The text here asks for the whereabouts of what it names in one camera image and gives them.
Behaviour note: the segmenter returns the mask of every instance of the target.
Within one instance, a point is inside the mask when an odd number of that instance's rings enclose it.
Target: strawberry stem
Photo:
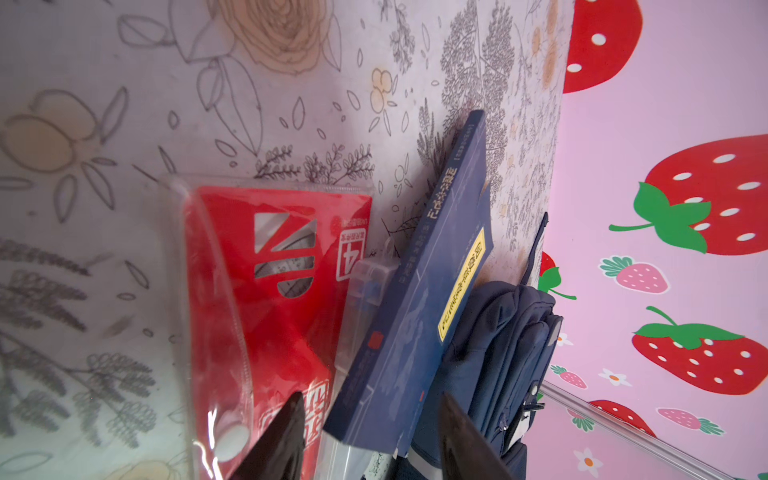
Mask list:
[[[646,223],[645,225],[635,225],[634,227],[619,227],[618,225],[608,225],[608,229],[611,232],[629,232],[632,230],[640,230],[643,228],[652,227],[652,223]]]
[[[569,300],[576,300],[576,297],[575,297],[575,296],[573,296],[573,295],[564,295],[564,294],[562,294],[562,293],[558,292],[557,290],[553,290],[553,289],[549,289],[549,291],[550,291],[550,292],[552,292],[552,293],[556,293],[556,294],[558,294],[559,296],[562,296],[563,298],[567,298],[567,299],[569,299]]]
[[[670,316],[669,316],[669,315],[667,315],[666,313],[662,312],[661,310],[659,310],[659,309],[658,309],[658,308],[656,308],[655,306],[647,306],[647,307],[645,307],[645,309],[646,309],[646,310],[650,310],[650,311],[651,311],[651,312],[653,312],[653,313],[658,313],[659,315],[661,315],[662,317],[664,317],[665,319],[667,319],[667,321],[668,321],[669,323],[671,323],[672,325],[675,325],[675,326],[677,326],[677,324],[674,322],[674,320],[672,320],[672,319],[670,318]]]

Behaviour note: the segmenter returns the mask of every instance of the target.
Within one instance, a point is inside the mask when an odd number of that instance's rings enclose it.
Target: blue book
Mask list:
[[[324,429],[405,455],[424,398],[493,248],[485,112],[473,111],[389,284]]]

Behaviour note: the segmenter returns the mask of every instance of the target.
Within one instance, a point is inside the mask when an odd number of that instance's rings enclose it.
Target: floral tablecloth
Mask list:
[[[157,234],[168,172],[369,184],[407,245],[467,113],[495,249],[548,201],[569,0],[0,4],[0,476],[183,478]]]

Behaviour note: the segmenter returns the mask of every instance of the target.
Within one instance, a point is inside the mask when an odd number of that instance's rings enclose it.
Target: yellow label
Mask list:
[[[445,310],[442,312],[440,323],[437,325],[437,332],[440,335],[440,341],[445,341],[445,336],[451,329],[451,323],[453,323],[453,317],[456,314],[458,305],[462,302],[464,294],[467,293],[469,284],[472,282],[472,277],[475,276],[475,272],[478,269],[480,260],[485,254],[485,232],[484,229],[480,229],[478,237],[472,244],[472,249],[469,251],[469,255],[464,259],[464,266],[458,273],[458,278],[453,286],[451,296],[448,298],[448,304],[445,305]]]

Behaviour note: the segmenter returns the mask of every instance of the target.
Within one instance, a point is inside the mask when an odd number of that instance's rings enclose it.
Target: red packaging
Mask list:
[[[371,197],[298,183],[175,184],[170,190],[184,195],[187,310],[184,298],[180,305],[198,477],[229,478],[288,397],[302,391],[302,479],[311,480]]]

